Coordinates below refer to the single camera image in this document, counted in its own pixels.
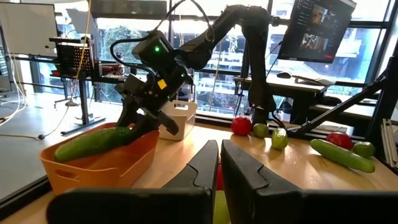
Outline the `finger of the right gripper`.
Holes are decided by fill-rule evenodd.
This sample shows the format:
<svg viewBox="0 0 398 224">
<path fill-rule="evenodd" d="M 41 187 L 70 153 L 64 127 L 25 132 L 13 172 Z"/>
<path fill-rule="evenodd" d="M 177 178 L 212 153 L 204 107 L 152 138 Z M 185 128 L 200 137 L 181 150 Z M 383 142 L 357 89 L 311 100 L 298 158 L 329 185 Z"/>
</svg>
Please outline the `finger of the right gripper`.
<svg viewBox="0 0 398 224">
<path fill-rule="evenodd" d="M 128 127 L 130 124 L 137 121 L 137 110 L 139 109 L 135 98 L 131 95 L 126 96 L 123 99 L 123 110 L 116 123 L 117 127 Z"/>
<path fill-rule="evenodd" d="M 151 112 L 146 113 L 146 115 L 134 124 L 132 129 L 132 142 L 139 139 L 141 136 L 158 129 L 159 121 Z"/>
</svg>

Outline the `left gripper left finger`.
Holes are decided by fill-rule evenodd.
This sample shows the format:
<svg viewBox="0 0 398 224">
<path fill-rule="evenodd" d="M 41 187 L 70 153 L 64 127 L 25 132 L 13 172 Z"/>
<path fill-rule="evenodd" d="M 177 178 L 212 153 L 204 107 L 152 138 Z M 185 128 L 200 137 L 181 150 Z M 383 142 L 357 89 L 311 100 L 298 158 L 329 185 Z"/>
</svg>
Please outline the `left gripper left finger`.
<svg viewBox="0 0 398 224">
<path fill-rule="evenodd" d="M 47 207 L 48 223 L 212 223 L 218 144 L 209 140 L 158 189 L 74 189 Z"/>
</svg>

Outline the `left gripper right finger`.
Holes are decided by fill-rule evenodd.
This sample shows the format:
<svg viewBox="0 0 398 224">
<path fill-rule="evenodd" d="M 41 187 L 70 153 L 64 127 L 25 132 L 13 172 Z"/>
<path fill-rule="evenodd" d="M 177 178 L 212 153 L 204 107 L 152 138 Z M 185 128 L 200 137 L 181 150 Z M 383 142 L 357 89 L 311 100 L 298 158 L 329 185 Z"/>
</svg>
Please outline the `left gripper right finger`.
<svg viewBox="0 0 398 224">
<path fill-rule="evenodd" d="M 221 169 L 231 223 L 397 223 L 397 192 L 301 189 L 230 140 Z"/>
</svg>

